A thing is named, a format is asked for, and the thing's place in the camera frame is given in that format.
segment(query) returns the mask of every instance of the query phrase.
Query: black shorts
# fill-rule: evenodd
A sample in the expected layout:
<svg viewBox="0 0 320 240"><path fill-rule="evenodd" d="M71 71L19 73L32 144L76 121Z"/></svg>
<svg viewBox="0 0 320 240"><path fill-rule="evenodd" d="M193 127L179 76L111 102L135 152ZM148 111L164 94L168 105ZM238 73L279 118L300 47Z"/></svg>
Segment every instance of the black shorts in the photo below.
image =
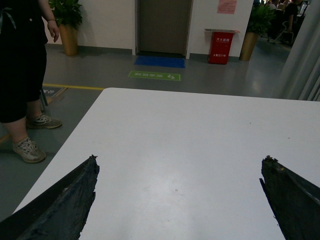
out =
<svg viewBox="0 0 320 240"><path fill-rule="evenodd" d="M27 102L40 98L47 65L45 45L0 46L0 122L26 116Z"/></svg>

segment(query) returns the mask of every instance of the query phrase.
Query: potted plant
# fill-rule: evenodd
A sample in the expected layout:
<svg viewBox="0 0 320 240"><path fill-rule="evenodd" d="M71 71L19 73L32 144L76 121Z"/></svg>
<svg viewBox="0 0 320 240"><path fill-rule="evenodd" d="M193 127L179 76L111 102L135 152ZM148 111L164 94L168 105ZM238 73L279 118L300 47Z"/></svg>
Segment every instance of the potted plant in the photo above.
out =
<svg viewBox="0 0 320 240"><path fill-rule="evenodd" d="M264 35L271 27L270 20L276 17L274 12L275 10L269 8L269 6L260 5L258 7L252 7L241 48L240 60L250 60L257 43L258 36Z"/></svg>
<svg viewBox="0 0 320 240"><path fill-rule="evenodd" d="M60 30L64 53L67 56L78 54L78 26L82 23L79 0L48 1L56 24Z"/></svg>

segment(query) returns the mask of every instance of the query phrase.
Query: green floor sign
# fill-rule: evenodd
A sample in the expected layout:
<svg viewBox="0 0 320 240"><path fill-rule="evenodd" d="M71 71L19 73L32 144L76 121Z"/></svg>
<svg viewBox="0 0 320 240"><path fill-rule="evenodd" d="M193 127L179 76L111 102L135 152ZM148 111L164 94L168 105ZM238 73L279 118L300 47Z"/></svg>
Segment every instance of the green floor sign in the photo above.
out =
<svg viewBox="0 0 320 240"><path fill-rule="evenodd" d="M170 81L181 81L180 74L175 73L162 73L162 72L149 72L149 71L131 71L129 74L131 78L143 79L159 79Z"/></svg>

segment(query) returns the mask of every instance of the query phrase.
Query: hand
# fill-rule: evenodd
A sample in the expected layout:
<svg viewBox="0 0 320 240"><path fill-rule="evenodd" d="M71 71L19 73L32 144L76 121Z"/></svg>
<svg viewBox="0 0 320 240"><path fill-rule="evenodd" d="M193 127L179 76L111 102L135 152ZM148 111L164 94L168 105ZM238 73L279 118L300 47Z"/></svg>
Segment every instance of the hand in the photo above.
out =
<svg viewBox="0 0 320 240"><path fill-rule="evenodd" d="M49 29L49 32L51 34L51 37L53 37L53 42L55 43L59 38L59 28L57 26L57 23L55 20L49 20L47 27Z"/></svg>

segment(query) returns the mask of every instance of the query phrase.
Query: gray door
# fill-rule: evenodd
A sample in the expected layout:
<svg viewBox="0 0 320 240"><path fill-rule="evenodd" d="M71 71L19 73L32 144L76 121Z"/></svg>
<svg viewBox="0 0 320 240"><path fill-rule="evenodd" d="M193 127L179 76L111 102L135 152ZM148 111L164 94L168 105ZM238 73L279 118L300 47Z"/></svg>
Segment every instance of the gray door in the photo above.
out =
<svg viewBox="0 0 320 240"><path fill-rule="evenodd" d="M192 0L139 0L138 50L186 55Z"/></svg>

